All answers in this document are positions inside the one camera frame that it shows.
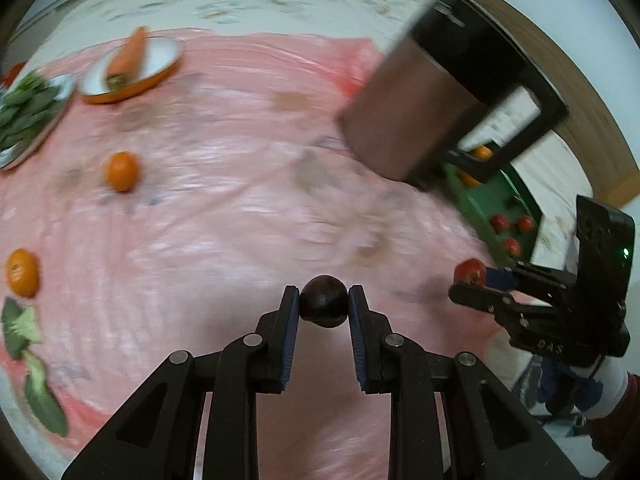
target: jug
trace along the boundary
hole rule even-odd
[[[487,160],[460,150],[460,139],[520,86],[538,115]],[[486,182],[567,113],[539,67],[484,9],[437,0],[337,120],[365,166],[424,187],[443,162]]]

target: orange-rimmed plate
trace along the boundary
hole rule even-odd
[[[146,40],[145,60],[138,79],[122,90],[111,92],[107,87],[105,72],[107,66],[122,47],[107,52],[89,67],[78,87],[85,102],[106,104],[123,101],[142,94],[170,76],[178,66],[184,50],[182,41],[167,36]]]

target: orange fruit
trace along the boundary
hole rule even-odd
[[[491,158],[493,154],[494,152],[486,146],[478,146],[471,151],[472,157],[477,160],[487,160],[488,158]]]
[[[474,179],[471,175],[469,175],[468,173],[465,173],[462,170],[458,170],[458,178],[462,181],[462,184],[464,184],[466,187],[476,187],[482,184],[479,180]]]
[[[4,266],[6,282],[18,296],[33,298],[40,288],[40,272],[35,255],[25,249],[16,249]]]
[[[140,164],[135,155],[118,152],[104,164],[104,179],[119,193],[131,191],[140,178]]]

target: silver bolt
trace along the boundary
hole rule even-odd
[[[186,350],[176,350],[169,356],[169,361],[174,365],[181,365],[189,358],[189,353]]]
[[[458,362],[463,366],[474,366],[478,360],[475,355],[469,352],[462,352],[462,354],[458,356]]]
[[[385,337],[385,343],[389,346],[402,346],[404,344],[404,337],[400,334],[389,334]]]
[[[247,346],[258,346],[262,342],[262,336],[256,333],[247,334],[242,342]]]

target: maroon sleeve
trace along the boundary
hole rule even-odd
[[[587,421],[593,449],[611,460],[640,416],[640,376],[629,374],[622,399],[609,415]]]

